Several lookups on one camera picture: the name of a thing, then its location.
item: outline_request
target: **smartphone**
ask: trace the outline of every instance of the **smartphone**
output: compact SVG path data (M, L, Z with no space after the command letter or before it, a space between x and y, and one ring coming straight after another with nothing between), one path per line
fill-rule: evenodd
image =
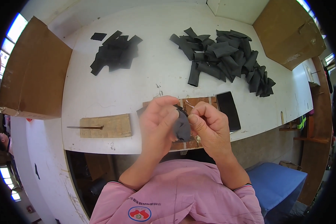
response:
M231 92L220 93L215 97L219 110L228 116L230 133L240 130L239 116L237 115L237 108L235 107Z

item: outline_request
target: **blue stool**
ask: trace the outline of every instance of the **blue stool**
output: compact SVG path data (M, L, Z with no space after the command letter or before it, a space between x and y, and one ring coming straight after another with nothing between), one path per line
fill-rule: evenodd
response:
M248 171L266 224L278 223L295 204L307 173L274 163Z

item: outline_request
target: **fingernail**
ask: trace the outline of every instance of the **fingernail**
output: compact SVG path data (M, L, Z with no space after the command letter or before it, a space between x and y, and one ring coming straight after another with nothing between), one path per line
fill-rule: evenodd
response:
M198 122L198 117L195 114L189 114L188 120L190 124L196 124Z
M169 119L170 120L176 120L179 117L179 112L178 110L173 110L172 112L170 112L169 114Z

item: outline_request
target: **forearm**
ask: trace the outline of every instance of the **forearm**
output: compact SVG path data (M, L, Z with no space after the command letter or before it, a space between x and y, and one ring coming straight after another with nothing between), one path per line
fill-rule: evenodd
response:
M244 168L238 163L230 150L227 155L214 158L219 169L223 184L229 189L237 189L250 182L250 178Z
M158 159L141 154L134 164L121 174L119 182L138 191L149 181L158 163Z

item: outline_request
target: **pile of rubber pieces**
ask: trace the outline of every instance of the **pile of rubber pieces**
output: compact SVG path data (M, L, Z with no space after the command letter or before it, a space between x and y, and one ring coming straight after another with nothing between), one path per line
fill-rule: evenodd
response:
M138 57L138 44L141 38L134 35L130 40L128 36L121 36L122 32L117 30L112 36L105 40L91 64L91 73L99 74L104 66L109 66L109 72L117 69L130 69L132 60Z
M268 78L266 67L256 61L258 51L251 50L250 37L234 30L217 30L215 42L210 35L198 36L191 27L184 32L188 36L173 34L170 40L192 61L188 84L197 87L200 72L224 82L226 78L233 82L236 76L241 78L245 74L250 92L256 92L260 97L274 94L275 82Z

